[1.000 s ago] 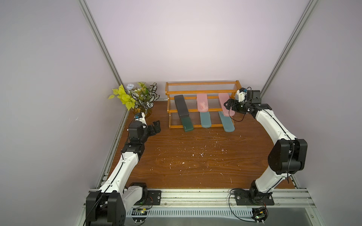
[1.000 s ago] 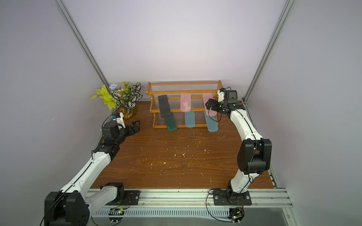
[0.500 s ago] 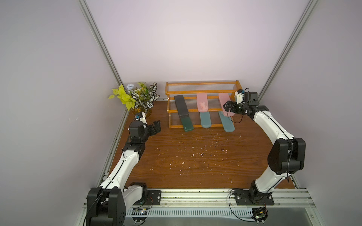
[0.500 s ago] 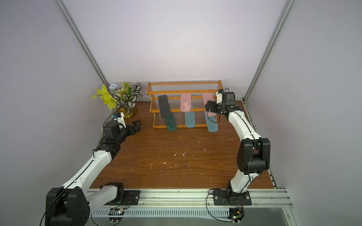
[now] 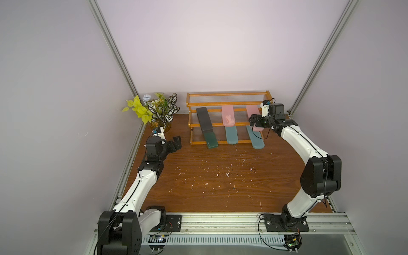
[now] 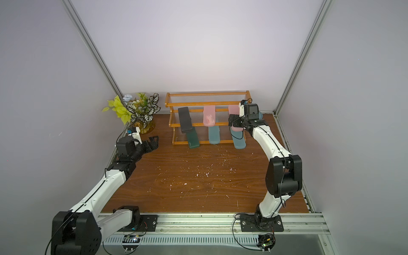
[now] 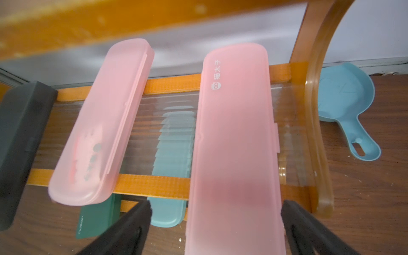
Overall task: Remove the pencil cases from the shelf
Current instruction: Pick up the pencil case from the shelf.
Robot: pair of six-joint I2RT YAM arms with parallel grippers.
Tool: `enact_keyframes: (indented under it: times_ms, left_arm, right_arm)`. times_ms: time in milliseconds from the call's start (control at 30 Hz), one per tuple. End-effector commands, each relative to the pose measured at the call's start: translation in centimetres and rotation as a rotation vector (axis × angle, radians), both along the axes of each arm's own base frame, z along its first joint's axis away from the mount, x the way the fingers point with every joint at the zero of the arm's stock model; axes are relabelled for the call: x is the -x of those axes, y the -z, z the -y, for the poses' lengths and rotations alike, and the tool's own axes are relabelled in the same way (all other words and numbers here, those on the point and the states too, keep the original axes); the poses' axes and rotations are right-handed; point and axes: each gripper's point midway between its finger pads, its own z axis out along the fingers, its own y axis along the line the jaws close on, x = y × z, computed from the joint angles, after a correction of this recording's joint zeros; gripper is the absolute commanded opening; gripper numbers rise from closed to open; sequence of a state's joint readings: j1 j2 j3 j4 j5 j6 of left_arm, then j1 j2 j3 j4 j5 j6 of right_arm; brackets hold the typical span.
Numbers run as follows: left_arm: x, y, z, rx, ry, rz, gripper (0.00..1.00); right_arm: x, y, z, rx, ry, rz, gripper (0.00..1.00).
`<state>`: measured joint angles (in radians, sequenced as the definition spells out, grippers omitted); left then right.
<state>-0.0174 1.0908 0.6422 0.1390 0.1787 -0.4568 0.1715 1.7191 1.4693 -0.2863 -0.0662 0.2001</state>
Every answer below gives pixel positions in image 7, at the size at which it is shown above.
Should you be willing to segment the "black pencil case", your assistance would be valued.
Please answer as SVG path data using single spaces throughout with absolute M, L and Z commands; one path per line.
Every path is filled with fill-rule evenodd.
M 12 88 L 1 102 L 1 231 L 15 218 L 57 90 L 39 81 Z

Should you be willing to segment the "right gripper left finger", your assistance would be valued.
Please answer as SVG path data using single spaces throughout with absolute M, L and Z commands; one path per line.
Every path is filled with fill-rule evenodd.
M 146 243 L 152 208 L 149 201 L 136 204 L 80 255 L 141 255 Z

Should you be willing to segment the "dark green pencil case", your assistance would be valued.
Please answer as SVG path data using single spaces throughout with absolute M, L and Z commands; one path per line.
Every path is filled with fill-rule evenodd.
M 100 204 L 82 206 L 75 238 L 97 237 L 115 224 L 120 218 L 121 199 L 120 194 L 112 194 Z

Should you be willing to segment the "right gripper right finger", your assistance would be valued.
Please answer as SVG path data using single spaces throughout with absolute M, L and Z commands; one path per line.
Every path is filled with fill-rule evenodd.
M 357 255 L 297 202 L 285 200 L 281 217 L 293 255 Z

